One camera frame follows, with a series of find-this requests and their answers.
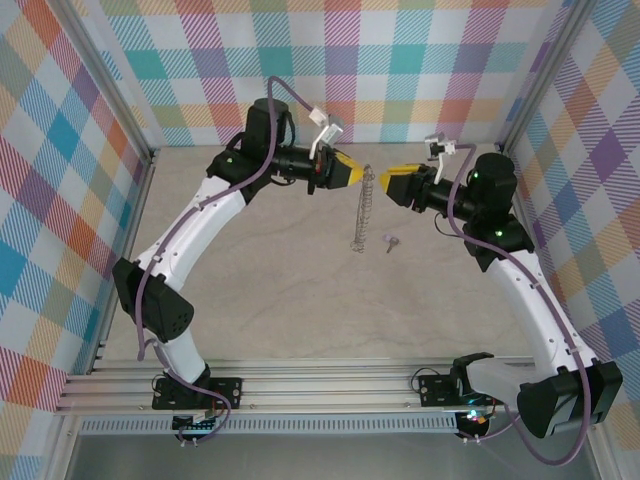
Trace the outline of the metal band with split rings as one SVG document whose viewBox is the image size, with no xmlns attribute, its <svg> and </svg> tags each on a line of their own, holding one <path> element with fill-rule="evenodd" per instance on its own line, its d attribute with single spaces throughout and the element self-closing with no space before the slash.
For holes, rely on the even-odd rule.
<svg viewBox="0 0 640 480">
<path fill-rule="evenodd" d="M 361 180 L 362 185 L 358 200 L 354 239 L 350 244 L 351 250 L 356 253 L 363 253 L 365 250 L 368 224 L 373 203 L 374 180 L 375 174 L 373 168 L 370 164 L 366 164 Z"/>
</svg>

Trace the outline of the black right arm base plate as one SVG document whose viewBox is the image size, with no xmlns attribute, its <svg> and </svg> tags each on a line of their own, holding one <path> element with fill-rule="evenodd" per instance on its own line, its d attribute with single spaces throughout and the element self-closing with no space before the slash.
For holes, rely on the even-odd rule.
<svg viewBox="0 0 640 480">
<path fill-rule="evenodd" d="M 449 407 L 461 403 L 458 390 L 449 376 L 420 375 L 417 390 L 422 407 Z"/>
</svg>

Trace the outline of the aluminium side rail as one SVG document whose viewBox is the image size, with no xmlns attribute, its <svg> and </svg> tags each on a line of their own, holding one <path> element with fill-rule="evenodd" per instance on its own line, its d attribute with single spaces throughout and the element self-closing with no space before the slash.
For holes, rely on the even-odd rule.
<svg viewBox="0 0 640 480">
<path fill-rule="evenodd" d="M 160 148 L 153 149 L 150 152 L 149 159 L 146 161 L 142 170 L 141 184 L 135 199 L 130 221 L 127 226 L 126 236 L 124 237 L 121 252 L 121 254 L 126 258 L 130 257 L 133 250 L 160 153 Z M 117 291 L 112 278 L 108 280 L 106 293 L 107 296 L 99 309 L 99 315 L 93 323 L 93 329 L 88 343 L 87 356 L 82 364 L 81 373 L 84 375 L 89 375 L 93 371 L 93 365 L 98 357 L 98 350 L 101 348 L 102 344 L 106 342 L 115 310 L 118 305 Z"/>
<path fill-rule="evenodd" d="M 510 252 L 489 268 L 489 274 L 507 294 L 537 374 L 548 377 L 561 369 L 575 370 L 571 349 L 579 340 L 544 276 L 535 247 L 529 244 Z"/>
</svg>

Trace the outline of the aluminium corner post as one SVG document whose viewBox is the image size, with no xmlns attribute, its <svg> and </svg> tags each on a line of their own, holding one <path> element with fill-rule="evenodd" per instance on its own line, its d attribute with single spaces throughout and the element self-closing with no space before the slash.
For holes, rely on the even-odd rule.
<svg viewBox="0 0 640 480">
<path fill-rule="evenodd" d="M 121 94 L 114 77 L 111 75 L 107 64 L 91 39 L 71 0 L 48 0 L 48 2 L 63 29 L 70 37 L 79 56 L 84 61 L 87 71 L 91 74 L 98 89 L 112 108 L 124 132 L 132 141 L 145 164 L 152 165 L 154 163 L 155 149 L 146 140 L 134 114 Z"/>
<path fill-rule="evenodd" d="M 525 49 L 489 139 L 510 152 L 556 77 L 598 0 L 549 0 Z"/>
</svg>

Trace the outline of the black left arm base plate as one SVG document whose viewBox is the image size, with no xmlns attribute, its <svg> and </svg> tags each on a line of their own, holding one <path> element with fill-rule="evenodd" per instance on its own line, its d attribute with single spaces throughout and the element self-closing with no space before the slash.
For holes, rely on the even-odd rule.
<svg viewBox="0 0 640 480">
<path fill-rule="evenodd" d="M 224 396 L 232 409 L 240 407 L 243 380 L 239 377 L 210 377 L 205 375 L 198 379 L 195 385 Z M 216 410 L 224 407 L 220 399 L 195 391 L 182 385 L 176 379 L 169 376 L 156 376 L 152 381 L 153 410 Z"/>
</svg>

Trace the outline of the aluminium crosswise frame rails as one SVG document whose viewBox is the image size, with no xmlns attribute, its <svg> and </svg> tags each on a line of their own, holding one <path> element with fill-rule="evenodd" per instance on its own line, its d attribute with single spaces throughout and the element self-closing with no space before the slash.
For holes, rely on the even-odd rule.
<svg viewBox="0 0 640 480">
<path fill-rule="evenodd" d="M 300 358 L 211 360 L 211 373 L 243 379 L 238 414 L 387 413 L 420 409 L 409 379 L 421 367 L 449 371 L 451 358 Z M 67 379 L 59 414 L 153 414 L 153 360 L 94 362 Z"/>
</svg>

